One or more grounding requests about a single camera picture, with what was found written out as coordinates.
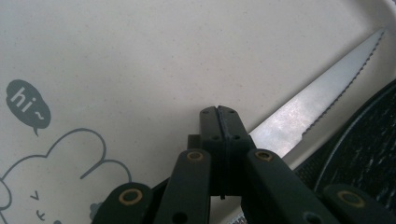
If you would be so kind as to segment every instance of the black textured surface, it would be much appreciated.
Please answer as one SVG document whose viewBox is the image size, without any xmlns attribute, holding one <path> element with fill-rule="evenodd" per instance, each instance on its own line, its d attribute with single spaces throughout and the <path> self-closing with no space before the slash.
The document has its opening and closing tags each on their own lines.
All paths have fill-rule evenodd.
<svg viewBox="0 0 396 224">
<path fill-rule="evenodd" d="M 338 183 L 361 189 L 396 215 L 396 80 L 296 173 L 316 192 Z"/>
</svg>

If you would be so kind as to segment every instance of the cartoon cloud drawing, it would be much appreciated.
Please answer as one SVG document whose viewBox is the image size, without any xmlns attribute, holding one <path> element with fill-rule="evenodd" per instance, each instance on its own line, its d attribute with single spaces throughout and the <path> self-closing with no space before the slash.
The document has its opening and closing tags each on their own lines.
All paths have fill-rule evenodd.
<svg viewBox="0 0 396 224">
<path fill-rule="evenodd" d="M 0 177 L 0 223 L 91 223 L 108 194 L 131 180 L 123 163 L 106 159 L 99 133 L 75 129 Z"/>
</svg>

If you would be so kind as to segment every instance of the serrated knife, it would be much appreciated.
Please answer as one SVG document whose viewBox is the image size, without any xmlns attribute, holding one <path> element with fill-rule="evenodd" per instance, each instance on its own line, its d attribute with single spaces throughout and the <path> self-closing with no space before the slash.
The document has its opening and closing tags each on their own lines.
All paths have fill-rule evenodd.
<svg viewBox="0 0 396 224">
<path fill-rule="evenodd" d="M 256 127 L 250 133 L 256 147 L 272 150 L 281 158 L 288 154 L 360 73 L 384 31 L 370 35 Z"/>
</svg>

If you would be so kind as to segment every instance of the brass rivet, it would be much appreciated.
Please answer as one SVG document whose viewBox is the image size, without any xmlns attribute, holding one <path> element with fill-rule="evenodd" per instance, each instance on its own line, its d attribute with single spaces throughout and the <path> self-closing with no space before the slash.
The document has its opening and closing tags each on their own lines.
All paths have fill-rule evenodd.
<svg viewBox="0 0 396 224">
<path fill-rule="evenodd" d="M 361 196 L 348 190 L 338 191 L 337 196 L 339 199 L 341 199 L 341 201 L 353 207 L 363 208 L 364 205 L 366 205 Z"/>
<path fill-rule="evenodd" d="M 187 154 L 187 159 L 190 161 L 201 161 L 204 159 L 204 154 L 201 152 L 193 151 Z"/>
<path fill-rule="evenodd" d="M 266 151 L 257 151 L 254 155 L 262 161 L 271 161 L 273 158 L 273 155 Z"/>
<path fill-rule="evenodd" d="M 132 199 L 128 199 L 128 194 L 135 194 Z M 129 206 L 139 203 L 143 198 L 143 193 L 140 189 L 126 189 L 122 194 L 120 194 L 119 201 L 123 205 Z"/>
</svg>

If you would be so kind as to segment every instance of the white surface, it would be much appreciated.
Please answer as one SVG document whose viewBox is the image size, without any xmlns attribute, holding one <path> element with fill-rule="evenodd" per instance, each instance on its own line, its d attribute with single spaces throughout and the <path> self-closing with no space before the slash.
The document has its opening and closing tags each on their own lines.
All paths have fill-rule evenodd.
<svg viewBox="0 0 396 224">
<path fill-rule="evenodd" d="M 387 26 L 369 66 L 327 117 L 346 119 L 344 105 L 358 107 L 395 77 L 394 11 L 390 0 L 3 1 L 0 176 L 22 158 L 46 154 L 67 132 L 88 128 L 106 141 L 106 159 L 123 162 L 133 181 L 153 187 L 171 174 L 187 134 L 199 132 L 201 109 L 231 107 L 250 131 Z M 14 79 L 32 84 L 49 106 L 49 127 L 38 136 L 6 104 Z M 322 124 L 326 119 L 293 153 L 309 154 L 326 139 Z M 75 179 L 100 160 L 97 139 L 72 134 L 48 163 L 28 160 L 12 170 L 3 182 L 19 187 L 9 187 L 7 209 L 7 189 L 0 188 L 8 223 L 89 223 L 90 204 L 126 178 L 112 173 L 120 167 L 99 167 L 96 176 Z M 35 191 L 40 200 L 30 197 Z M 227 209 L 214 205 L 212 223 L 226 222 Z M 46 213 L 44 222 L 37 210 Z"/>
</svg>

